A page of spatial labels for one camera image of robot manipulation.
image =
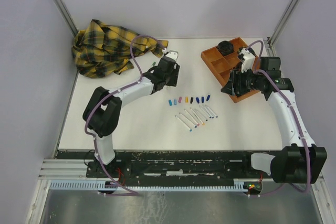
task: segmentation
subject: yellow and black plaid fabric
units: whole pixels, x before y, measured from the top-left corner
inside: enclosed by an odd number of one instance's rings
[[[72,56],[80,74],[90,78],[100,78],[112,72],[134,68],[130,62],[130,44],[138,33],[121,26],[108,26],[93,19],[86,30],[75,37]],[[167,40],[160,40],[164,47]],[[141,56],[148,51],[156,56],[162,55],[162,49],[151,38],[139,38],[133,43],[133,54]]]

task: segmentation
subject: brown organizer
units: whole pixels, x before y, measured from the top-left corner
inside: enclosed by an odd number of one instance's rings
[[[222,87],[225,86],[225,84],[228,82],[231,70],[233,70],[238,63],[240,63],[237,51],[239,50],[240,47],[247,47],[247,44],[239,37],[232,39],[229,42],[232,43],[234,47],[234,52],[232,54],[223,56],[217,50],[217,46],[205,50],[201,54],[201,58],[208,66],[212,74],[220,82]],[[258,90],[251,90],[240,97],[237,97],[236,95],[230,95],[230,97],[235,103],[237,103],[258,92],[259,92]]]

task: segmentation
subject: white marker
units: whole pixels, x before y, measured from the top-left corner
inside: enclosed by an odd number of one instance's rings
[[[188,110],[184,109],[184,111],[187,112],[187,113],[189,114],[189,116],[191,116],[191,118],[192,118],[192,119],[194,120],[194,122],[197,124],[197,126],[199,126],[199,123],[198,123],[198,121],[195,119],[195,117],[193,117],[193,115],[191,115],[191,114],[189,113]]]
[[[217,118],[218,115],[216,115],[216,113],[208,106],[206,105],[206,107],[210,110],[210,112]]]
[[[175,115],[175,117],[179,120],[179,121],[181,121],[187,128],[188,128],[188,130],[189,131],[193,131],[185,122],[183,122],[182,121],[182,119],[181,118],[179,118],[177,115]]]
[[[194,113],[194,115],[197,117],[197,119],[201,122],[201,124],[204,125],[204,122],[203,122],[202,119],[196,114],[196,112],[195,112],[192,108],[190,108],[190,109],[191,109],[191,111]]]
[[[187,118],[184,114],[179,113],[181,116],[183,116],[184,118],[186,118],[189,122],[191,122],[191,124],[193,124],[195,126],[195,128],[197,128],[197,125],[194,124],[192,121],[189,120],[189,118]]]
[[[201,111],[199,111],[198,109],[195,109],[195,111],[198,115],[202,116],[206,121],[208,121],[208,118]]]
[[[206,107],[200,105],[199,106],[206,114],[208,114],[209,118],[212,118],[212,115],[208,112],[208,110],[206,109]]]
[[[205,104],[203,104],[203,107],[209,113],[209,115],[211,116],[211,118],[214,118],[214,115],[212,115],[211,111],[209,110],[209,108]]]

